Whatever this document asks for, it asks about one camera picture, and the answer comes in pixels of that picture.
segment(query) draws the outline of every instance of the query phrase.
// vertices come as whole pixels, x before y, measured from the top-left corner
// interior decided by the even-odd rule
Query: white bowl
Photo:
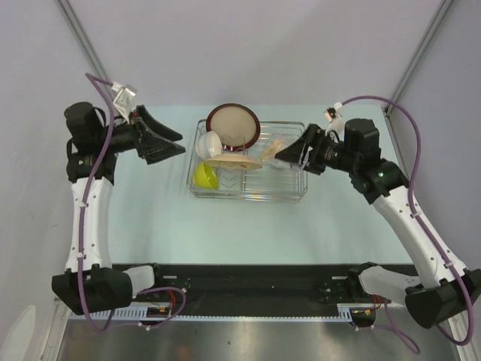
[[[195,150],[202,159],[209,159],[222,153],[222,142],[217,133],[207,132],[198,139]]]

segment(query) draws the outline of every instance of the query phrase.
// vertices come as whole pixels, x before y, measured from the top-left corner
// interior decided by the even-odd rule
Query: plate
[[[217,133],[225,149],[234,152],[252,147],[261,135],[261,123],[254,112],[235,103],[223,104],[211,111],[206,129]]]
[[[204,161],[205,164],[213,168],[226,168],[242,171],[253,171],[262,168],[261,163],[251,156],[241,156],[240,154],[218,154]]]

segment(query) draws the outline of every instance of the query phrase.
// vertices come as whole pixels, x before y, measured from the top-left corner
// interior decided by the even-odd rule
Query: metal floor plate
[[[456,349],[436,329],[417,326],[403,308],[393,308],[392,313],[398,326],[418,342],[421,356],[411,354],[392,332],[355,332],[347,323],[186,320],[149,332],[126,326],[97,336],[85,321],[69,320],[57,360],[459,360]],[[383,312],[378,312],[377,323],[388,324]]]

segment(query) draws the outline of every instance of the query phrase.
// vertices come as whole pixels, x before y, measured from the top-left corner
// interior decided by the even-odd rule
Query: wooden plate
[[[262,168],[261,163],[251,156],[241,156],[240,154],[218,154],[204,162],[213,168],[227,168],[244,171],[252,171],[254,169]]]

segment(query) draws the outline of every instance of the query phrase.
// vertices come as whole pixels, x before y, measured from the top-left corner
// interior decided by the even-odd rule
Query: red-rimmed plate
[[[235,103],[211,111],[206,128],[217,133],[226,150],[234,152],[252,147],[261,135],[261,123],[254,112]]]

